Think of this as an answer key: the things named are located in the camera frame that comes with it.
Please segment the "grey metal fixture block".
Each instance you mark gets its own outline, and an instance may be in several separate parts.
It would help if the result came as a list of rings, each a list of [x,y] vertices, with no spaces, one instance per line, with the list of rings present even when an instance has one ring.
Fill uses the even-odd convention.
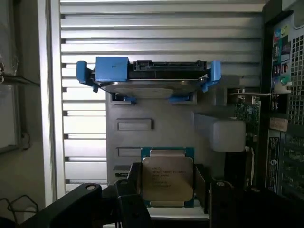
[[[164,94],[144,89],[135,103],[106,95],[107,181],[141,160],[143,147],[194,149],[194,161],[222,177],[228,154],[245,150],[245,124],[233,119],[222,85],[197,91],[189,101],[171,102]]]

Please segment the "green graphics card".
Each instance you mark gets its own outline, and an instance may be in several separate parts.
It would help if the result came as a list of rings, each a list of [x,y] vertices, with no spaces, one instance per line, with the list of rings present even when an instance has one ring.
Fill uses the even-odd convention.
[[[261,104],[263,98],[270,93],[260,93],[255,88],[228,89],[227,103],[234,105],[234,118],[246,125],[246,151],[256,152],[258,149]]]

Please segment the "white plastic clip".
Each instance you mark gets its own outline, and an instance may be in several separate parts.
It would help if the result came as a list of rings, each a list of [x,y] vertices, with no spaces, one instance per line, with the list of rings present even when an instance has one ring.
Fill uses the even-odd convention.
[[[292,85],[292,82],[287,82],[285,85],[281,82],[275,82],[273,94],[290,94]]]

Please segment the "hard disk with blue caddy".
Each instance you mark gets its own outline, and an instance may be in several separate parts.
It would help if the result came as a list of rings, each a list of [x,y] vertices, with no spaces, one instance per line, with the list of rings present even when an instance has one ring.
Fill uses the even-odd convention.
[[[94,69],[78,61],[76,78],[80,84],[110,94],[113,101],[132,104],[138,99],[168,99],[184,102],[197,91],[207,92],[221,80],[221,62],[153,62],[127,57],[97,57]]]

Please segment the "black PC case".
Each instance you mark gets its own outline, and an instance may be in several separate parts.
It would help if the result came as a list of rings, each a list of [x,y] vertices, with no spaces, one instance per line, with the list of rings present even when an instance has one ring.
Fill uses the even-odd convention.
[[[267,0],[263,29],[268,138],[280,138],[276,193],[304,194],[304,0]],[[273,94],[275,82],[292,82],[291,93]]]

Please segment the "glass cabinet with grey frame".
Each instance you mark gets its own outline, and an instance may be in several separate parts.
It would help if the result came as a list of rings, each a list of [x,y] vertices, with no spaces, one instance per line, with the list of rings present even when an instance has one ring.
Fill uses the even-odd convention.
[[[37,85],[18,75],[13,0],[0,0],[0,155],[22,147],[19,87]]]

